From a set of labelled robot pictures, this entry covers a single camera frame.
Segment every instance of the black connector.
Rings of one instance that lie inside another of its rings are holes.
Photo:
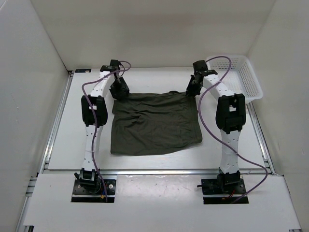
[[[85,171],[85,169],[82,168],[79,174],[79,182],[81,187],[89,192],[97,192],[101,187],[98,173],[95,170]]]
[[[198,60],[193,63],[194,73],[204,72],[208,70],[207,64],[204,60]]]
[[[241,131],[246,123],[246,99],[241,94],[221,96],[218,99],[216,124],[219,129],[229,134],[231,131]]]
[[[111,59],[109,65],[103,65],[100,69],[100,72],[107,71],[107,72],[114,72],[116,70],[120,70],[121,63],[116,59]]]
[[[107,122],[107,117],[108,117],[104,98],[101,96],[91,97],[90,95],[88,96],[88,98],[90,99],[91,104],[93,106],[96,106],[95,113],[97,117],[98,127],[104,126]],[[82,116],[83,116],[83,121],[87,127],[89,125],[95,124],[93,113],[89,107],[89,103],[87,102],[87,99],[85,96],[82,96]]]
[[[111,85],[110,92],[112,97],[117,100],[121,100],[129,95],[129,87],[127,86],[123,77],[119,77]]]

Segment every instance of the black joint module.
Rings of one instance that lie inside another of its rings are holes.
[[[246,100],[243,94],[221,96],[218,99],[216,124],[219,129],[229,134],[231,131],[241,131],[246,123]]]
[[[98,173],[95,170],[85,171],[82,168],[79,173],[79,182],[81,187],[94,191],[98,188]]]
[[[191,75],[190,82],[186,90],[186,96],[200,95],[203,87],[204,77],[211,74],[218,74],[215,70],[208,70],[204,60],[198,60],[193,63],[194,75]]]
[[[217,176],[218,185],[222,191],[229,191],[237,186],[240,182],[240,172],[236,173],[223,173],[219,170],[219,174]]]
[[[208,70],[208,67],[204,60],[198,60],[193,63],[193,69],[194,69],[194,73],[204,72]]]
[[[103,65],[100,69],[100,72],[103,72],[103,71],[108,71],[108,72],[114,72],[116,70],[119,70],[120,69],[120,62],[116,59],[111,59],[111,62],[109,65]]]
[[[115,80],[111,85],[110,92],[112,97],[117,100],[121,100],[129,95],[129,87],[127,86],[123,77]]]
[[[108,114],[104,98],[101,96],[91,97],[90,95],[88,96],[88,98],[90,99],[92,106],[96,106],[95,113],[97,117],[98,127],[105,125],[107,122]],[[86,126],[95,124],[93,113],[89,107],[89,103],[87,102],[85,96],[82,96],[82,115],[83,121]]]

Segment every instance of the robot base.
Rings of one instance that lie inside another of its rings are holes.
[[[104,181],[108,196],[107,202],[105,201],[105,197],[102,197],[103,193],[102,188],[100,188],[96,193],[91,193],[80,185],[80,181],[78,179],[76,179],[74,182],[71,202],[114,203],[115,192],[116,192],[116,180],[105,179]]]
[[[218,179],[202,179],[202,187],[204,204],[230,204],[240,195],[246,192],[246,187],[243,179],[233,186],[230,191],[223,192],[219,186]],[[245,196],[235,204],[248,204],[248,197]]]

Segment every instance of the dark green cloth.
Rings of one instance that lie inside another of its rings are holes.
[[[185,93],[130,93],[112,113],[112,154],[167,154],[202,142],[196,100]]]

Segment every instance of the metal frame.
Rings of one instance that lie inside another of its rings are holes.
[[[45,152],[44,152],[44,155],[43,155],[43,160],[42,160],[40,170],[38,171],[38,173],[43,173],[45,163],[46,163],[46,161],[49,161],[49,159],[50,159],[50,155],[51,155],[52,150],[53,150],[53,146],[54,146],[55,139],[56,139],[56,136],[57,136],[61,117],[62,117],[62,114],[63,114],[63,111],[64,111],[64,106],[65,106],[66,101],[67,101],[67,97],[68,97],[68,94],[69,94],[69,90],[70,90],[70,87],[71,87],[73,76],[74,76],[74,73],[70,72],[66,87],[65,87],[65,89],[62,93],[61,102],[60,102],[58,110],[57,110],[57,114],[56,114],[56,117],[55,117],[55,120],[54,120],[54,124],[53,124],[52,130],[51,130],[50,136],[48,138],[46,149],[45,149]]]
[[[268,173],[271,174],[271,170],[265,163]],[[74,173],[79,172],[80,170],[49,170],[48,162],[45,165],[44,173],[45,174],[63,174],[63,173]],[[101,170],[102,175],[205,175],[205,174],[218,174],[217,169],[145,169],[145,170]],[[263,169],[240,169],[242,175],[248,174],[265,174]]]
[[[29,197],[26,197],[25,202],[24,202],[24,205],[23,205],[23,208],[22,208],[22,210],[21,210],[21,214],[20,214],[20,217],[19,217],[19,220],[18,220],[18,223],[17,223],[15,232],[20,232],[20,231],[21,231],[21,226],[22,226],[22,225],[21,225],[21,221],[22,221],[22,218],[23,218],[23,214],[24,214],[23,212],[24,212],[24,210],[25,210],[25,208],[26,208],[28,199],[29,199]]]
[[[260,145],[260,148],[261,148],[261,151],[262,151],[262,154],[263,154],[263,158],[269,164],[269,168],[271,170],[271,173],[276,174],[275,167],[274,167],[273,162],[271,160],[271,156],[270,156],[267,144],[266,144],[266,140],[264,138],[264,135],[263,135],[263,132],[262,132],[262,129],[261,129],[261,126],[260,126],[260,123],[259,123],[259,120],[257,118],[257,115],[256,115],[256,112],[255,112],[255,109],[254,109],[252,102],[247,104],[247,109],[249,111],[251,122],[253,124],[254,132],[255,132],[256,138],[259,142],[259,145]]]

